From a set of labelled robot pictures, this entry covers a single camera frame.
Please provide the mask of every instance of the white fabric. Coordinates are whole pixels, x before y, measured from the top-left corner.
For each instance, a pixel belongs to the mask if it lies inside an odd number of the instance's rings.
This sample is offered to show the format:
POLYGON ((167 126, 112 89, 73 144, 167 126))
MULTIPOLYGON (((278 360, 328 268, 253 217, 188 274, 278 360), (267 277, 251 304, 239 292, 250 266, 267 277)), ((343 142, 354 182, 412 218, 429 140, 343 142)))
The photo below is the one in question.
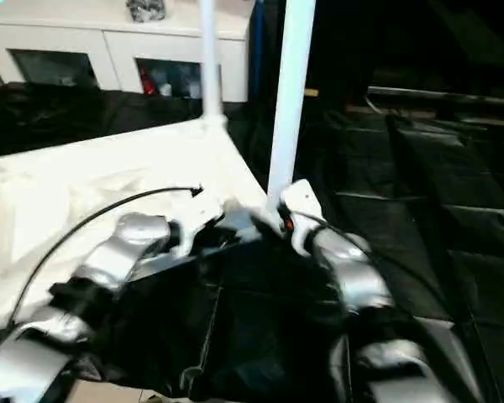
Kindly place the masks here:
MULTIPOLYGON (((0 158, 0 326, 38 259, 88 213, 141 191, 200 184, 222 203, 265 204, 265 193, 220 123, 178 123, 0 158)), ((138 199, 82 229, 34 282, 24 315, 110 235, 121 215, 172 217, 189 197, 172 192, 138 199)))

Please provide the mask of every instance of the object on cabinet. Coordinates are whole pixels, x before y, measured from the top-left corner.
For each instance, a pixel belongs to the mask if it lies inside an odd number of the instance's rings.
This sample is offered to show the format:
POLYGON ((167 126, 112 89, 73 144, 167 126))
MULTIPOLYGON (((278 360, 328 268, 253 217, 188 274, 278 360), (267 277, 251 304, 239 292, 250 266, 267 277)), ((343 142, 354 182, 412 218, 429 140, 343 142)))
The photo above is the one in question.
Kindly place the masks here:
POLYGON ((136 23, 159 21, 166 17, 165 0, 127 0, 127 8, 136 23))

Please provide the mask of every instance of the cabinet door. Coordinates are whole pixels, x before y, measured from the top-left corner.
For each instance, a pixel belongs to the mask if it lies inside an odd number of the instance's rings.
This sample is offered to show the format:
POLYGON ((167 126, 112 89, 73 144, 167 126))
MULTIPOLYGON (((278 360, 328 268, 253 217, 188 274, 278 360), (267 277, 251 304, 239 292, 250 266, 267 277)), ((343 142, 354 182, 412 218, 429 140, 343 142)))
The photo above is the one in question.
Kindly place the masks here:
MULTIPOLYGON (((105 32, 121 88, 161 95, 197 97, 202 41, 197 37, 105 32)), ((248 51, 245 41, 219 40, 218 54, 225 102, 248 97, 248 51)))
POLYGON ((93 29, 0 25, 0 76, 5 82, 119 89, 104 35, 93 29))

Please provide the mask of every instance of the glass cabinet door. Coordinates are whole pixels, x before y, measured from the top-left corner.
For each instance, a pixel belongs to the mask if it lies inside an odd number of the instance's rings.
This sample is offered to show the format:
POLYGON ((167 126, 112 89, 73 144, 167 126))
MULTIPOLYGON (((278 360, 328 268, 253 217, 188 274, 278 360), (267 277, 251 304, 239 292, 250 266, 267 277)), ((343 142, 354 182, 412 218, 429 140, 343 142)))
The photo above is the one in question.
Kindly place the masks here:
POLYGON ((44 50, 9 50, 27 82, 57 86, 97 87, 85 53, 44 50))
POLYGON ((136 59, 136 65, 145 94, 189 99, 202 97, 199 63, 136 59))

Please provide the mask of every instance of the metal bar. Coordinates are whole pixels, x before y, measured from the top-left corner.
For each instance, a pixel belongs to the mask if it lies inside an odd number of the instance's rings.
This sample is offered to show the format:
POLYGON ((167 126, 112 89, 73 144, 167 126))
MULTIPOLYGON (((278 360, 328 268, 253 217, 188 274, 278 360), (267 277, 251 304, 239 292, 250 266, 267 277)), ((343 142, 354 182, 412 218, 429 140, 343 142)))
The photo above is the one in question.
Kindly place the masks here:
POLYGON ((388 86, 369 86, 368 93, 372 95, 385 95, 394 97, 436 99, 465 104, 482 103, 504 107, 504 98, 484 97, 481 95, 467 95, 455 92, 436 92, 428 90, 413 90, 410 88, 393 88, 388 86))
POLYGON ((203 115, 222 115, 220 77, 218 74, 217 32, 215 28, 216 0, 199 0, 202 8, 202 102, 203 115))
POLYGON ((293 182, 315 6, 315 0, 288 0, 286 5, 275 132, 270 155, 270 207, 278 204, 281 192, 293 182))

